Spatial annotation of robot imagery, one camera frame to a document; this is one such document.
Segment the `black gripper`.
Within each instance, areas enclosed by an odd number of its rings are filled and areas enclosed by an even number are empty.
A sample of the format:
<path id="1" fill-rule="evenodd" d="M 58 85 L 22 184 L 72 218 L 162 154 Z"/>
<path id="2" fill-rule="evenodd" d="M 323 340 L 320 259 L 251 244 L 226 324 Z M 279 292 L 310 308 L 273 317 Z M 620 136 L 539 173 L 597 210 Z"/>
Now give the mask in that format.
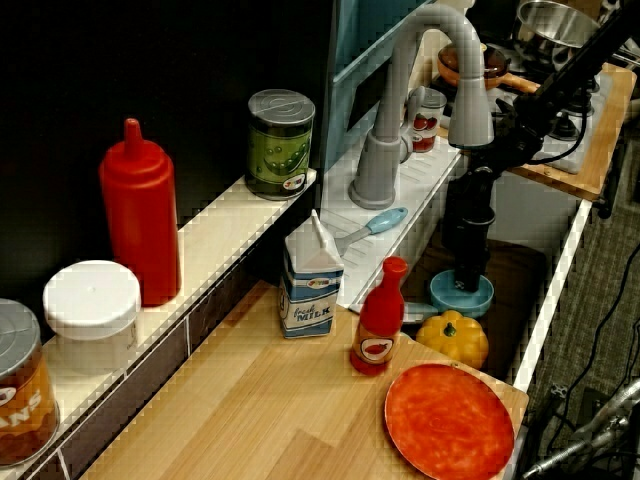
<path id="1" fill-rule="evenodd" d="M 473 168 L 449 183 L 446 196 L 442 243 L 454 255 L 455 288 L 473 294 L 487 290 L 483 274 L 490 258 L 488 230 L 495 221 L 494 180 L 489 167 Z"/>

